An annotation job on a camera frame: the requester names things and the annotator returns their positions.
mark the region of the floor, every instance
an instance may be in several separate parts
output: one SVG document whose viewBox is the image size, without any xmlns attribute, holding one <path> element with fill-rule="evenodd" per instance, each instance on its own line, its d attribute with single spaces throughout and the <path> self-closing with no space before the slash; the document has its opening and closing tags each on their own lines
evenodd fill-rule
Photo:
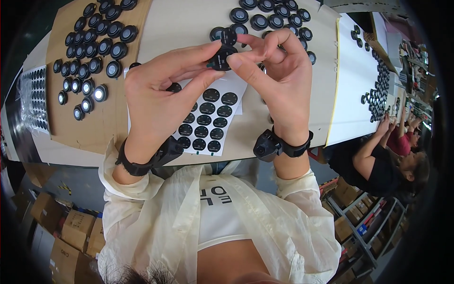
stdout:
<svg viewBox="0 0 454 284">
<path fill-rule="evenodd" d="M 309 159 L 311 168 L 314 171 L 318 184 L 329 181 L 338 176 L 327 164 L 319 164 L 313 159 Z M 275 194 L 277 186 L 271 179 L 272 163 L 260 163 L 257 189 Z M 98 169 L 86 169 L 75 167 L 62 166 L 57 170 L 44 185 L 39 188 L 30 182 L 27 175 L 22 180 L 24 188 L 35 189 L 37 191 L 45 191 L 55 195 L 55 197 L 72 201 L 74 205 L 102 212 L 104 209 L 104 187 L 98 178 Z M 71 195 L 65 187 L 71 189 Z"/>
</svg>

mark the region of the red shirt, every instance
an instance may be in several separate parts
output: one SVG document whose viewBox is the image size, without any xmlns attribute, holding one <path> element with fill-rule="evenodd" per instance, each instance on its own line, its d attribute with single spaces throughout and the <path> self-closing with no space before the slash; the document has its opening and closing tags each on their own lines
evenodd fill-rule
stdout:
<svg viewBox="0 0 454 284">
<path fill-rule="evenodd" d="M 410 154 L 410 138 L 412 136 L 413 132 L 407 131 L 404 136 L 399 138 L 399 128 L 396 127 L 394 128 L 393 132 L 391 132 L 386 145 L 397 155 L 406 156 Z"/>
</svg>

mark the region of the worker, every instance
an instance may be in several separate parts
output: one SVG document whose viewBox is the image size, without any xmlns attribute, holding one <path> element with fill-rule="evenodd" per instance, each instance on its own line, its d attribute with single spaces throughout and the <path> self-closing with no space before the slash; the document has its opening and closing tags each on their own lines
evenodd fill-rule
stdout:
<svg viewBox="0 0 454 284">
<path fill-rule="evenodd" d="M 402 108 L 400 116 L 400 124 L 398 128 L 394 127 L 391 131 L 387 131 L 385 139 L 388 140 L 386 145 L 397 155 L 406 156 L 410 154 L 412 148 L 418 147 L 420 136 L 415 133 L 415 128 L 419 126 L 422 119 L 416 118 L 413 114 L 409 115 L 408 129 L 405 132 L 405 108 Z"/>
<path fill-rule="evenodd" d="M 252 50 L 230 55 L 231 69 L 266 101 L 276 135 L 291 146 L 305 144 L 312 65 L 301 42 L 289 29 L 237 41 Z M 125 169 L 124 163 L 148 163 L 203 91 L 224 76 L 206 68 L 220 48 L 214 41 L 172 50 L 127 73 L 127 162 L 115 164 L 122 150 L 111 141 L 99 168 L 107 201 L 98 259 L 105 283 L 326 283 L 336 273 L 341 247 L 307 151 L 274 159 L 276 195 L 237 178 L 246 176 L 250 160 L 233 161 L 219 175 L 209 164 L 185 166 L 165 180 Z M 256 65 L 262 61 L 267 74 Z M 164 91 L 190 78 L 180 92 Z"/>
<path fill-rule="evenodd" d="M 353 139 L 337 145 L 330 156 L 330 167 L 344 180 L 377 197 L 399 196 L 408 203 L 429 178 L 429 159 L 424 152 L 398 156 L 386 150 L 390 124 L 386 113 L 377 131 L 366 141 Z"/>
</svg>

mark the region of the circular sticker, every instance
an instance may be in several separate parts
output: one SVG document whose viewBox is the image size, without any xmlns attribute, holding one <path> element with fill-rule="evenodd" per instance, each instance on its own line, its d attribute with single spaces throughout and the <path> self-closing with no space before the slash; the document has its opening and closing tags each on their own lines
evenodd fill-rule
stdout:
<svg viewBox="0 0 454 284">
<path fill-rule="evenodd" d="M 238 101 L 238 96 L 234 93 L 225 93 L 222 95 L 221 102 L 225 105 L 234 105 Z"/>
<path fill-rule="evenodd" d="M 192 113 L 189 113 L 188 116 L 186 116 L 186 118 L 183 120 L 183 122 L 192 123 L 194 122 L 194 120 L 196 120 L 196 117 Z"/>
<path fill-rule="evenodd" d="M 215 128 L 210 132 L 211 139 L 221 140 L 224 137 L 224 131 L 220 128 Z"/>
<path fill-rule="evenodd" d="M 204 100 L 206 100 L 207 102 L 212 102 L 212 103 L 217 101 L 220 96 L 221 95 L 219 94 L 218 90 L 216 90 L 216 89 L 206 89 L 202 94 L 202 97 Z"/>
<path fill-rule="evenodd" d="M 189 146 L 191 146 L 191 141 L 189 140 L 188 137 L 180 137 L 180 138 L 178 138 L 178 142 L 180 142 L 182 144 L 182 147 L 184 149 L 187 149 L 187 148 L 189 148 Z"/>
<path fill-rule="evenodd" d="M 210 115 L 216 110 L 216 107 L 212 103 L 203 103 L 200 105 L 199 110 L 204 115 Z"/>
<path fill-rule="evenodd" d="M 209 117 L 208 115 L 201 115 L 197 117 L 197 123 L 199 125 L 210 125 L 211 117 Z"/>
<path fill-rule="evenodd" d="M 194 150 L 197 150 L 197 151 L 202 151 L 203 149 L 205 149 L 205 147 L 207 146 L 207 143 L 203 140 L 203 139 L 195 139 L 194 142 L 192 143 L 192 147 L 194 148 Z"/>
<path fill-rule="evenodd" d="M 218 141 L 213 140 L 210 143 L 208 143 L 208 151 L 216 153 L 220 149 L 221 149 L 221 143 L 219 143 Z"/>
<path fill-rule="evenodd" d="M 218 117 L 213 121 L 215 127 L 223 128 L 227 126 L 227 119 L 223 117 Z"/>
<path fill-rule="evenodd" d="M 189 124 L 182 124 L 178 128 L 178 133 L 181 136 L 189 136 L 192 134 L 192 127 Z"/>
<path fill-rule="evenodd" d="M 208 136 L 208 129 L 205 126 L 199 126 L 194 130 L 194 135 L 198 138 L 205 138 Z"/>
<path fill-rule="evenodd" d="M 222 117 L 229 117 L 232 115 L 232 108 L 228 105 L 223 105 L 217 109 L 217 115 Z"/>
</svg>

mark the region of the black shirt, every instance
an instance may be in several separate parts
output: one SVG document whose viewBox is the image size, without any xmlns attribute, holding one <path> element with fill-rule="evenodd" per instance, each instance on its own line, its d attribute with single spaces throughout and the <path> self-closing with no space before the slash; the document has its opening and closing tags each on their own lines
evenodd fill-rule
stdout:
<svg viewBox="0 0 454 284">
<path fill-rule="evenodd" d="M 390 196 L 399 188 L 403 175 L 394 165 L 388 150 L 377 145 L 372 151 L 375 157 L 374 167 L 367 181 L 353 166 L 353 156 L 359 151 L 360 139 L 353 139 L 334 145 L 333 154 L 329 161 L 330 167 L 344 180 L 357 186 L 360 190 L 377 197 Z"/>
</svg>

